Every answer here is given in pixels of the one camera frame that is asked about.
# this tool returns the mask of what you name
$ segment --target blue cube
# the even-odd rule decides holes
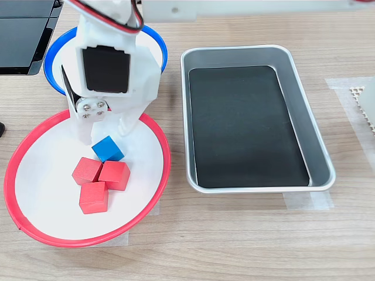
[[[102,139],[92,148],[102,162],[105,162],[107,160],[120,161],[122,158],[124,158],[124,154],[122,154],[121,150],[118,148],[118,146],[110,136]]]

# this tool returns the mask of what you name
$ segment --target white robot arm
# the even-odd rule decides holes
[[[62,57],[70,116],[78,136],[91,143],[94,122],[112,111],[126,135],[157,98],[161,69],[135,38],[146,22],[186,22],[199,16],[235,16],[293,11],[358,9],[372,0],[231,1],[67,0],[80,13],[74,47]]]

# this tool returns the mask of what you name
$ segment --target wood grain surface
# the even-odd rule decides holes
[[[77,13],[65,5],[52,42],[77,22]],[[375,177],[325,83],[375,75],[375,10],[151,27],[169,51],[159,98],[146,111],[172,149],[161,214],[130,230],[128,246],[58,249],[19,231],[1,193],[0,280],[375,280]],[[294,57],[337,171],[331,210],[287,210],[282,194],[205,196],[186,182],[180,55],[192,47],[256,44],[280,44]],[[0,138],[1,182],[21,140],[66,108],[66,98],[43,71],[0,77],[0,121],[7,127]]]

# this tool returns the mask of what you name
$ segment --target black mat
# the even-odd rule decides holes
[[[194,69],[189,80],[200,186],[308,185],[271,67]]]

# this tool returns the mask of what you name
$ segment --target red wire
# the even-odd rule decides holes
[[[139,24],[141,25],[141,27],[139,29],[131,29],[129,27],[126,27],[118,22],[116,22],[115,20],[113,19],[110,19],[109,17],[105,17],[103,15],[101,15],[100,13],[98,13],[97,11],[95,11],[94,9],[90,9],[88,6],[82,4],[79,0],[70,0],[70,2],[77,6],[78,8],[80,8],[81,10],[85,11],[86,13],[90,14],[91,16],[99,19],[100,21],[110,25],[110,26],[113,26],[114,28],[116,29],[119,29],[121,31],[124,31],[124,32],[127,32],[127,33],[139,33],[143,27],[143,18],[141,16],[141,14],[139,13],[138,9],[137,9],[137,3],[132,0],[132,6],[133,6],[133,9],[135,10],[135,16],[137,17],[137,20],[139,22]]]

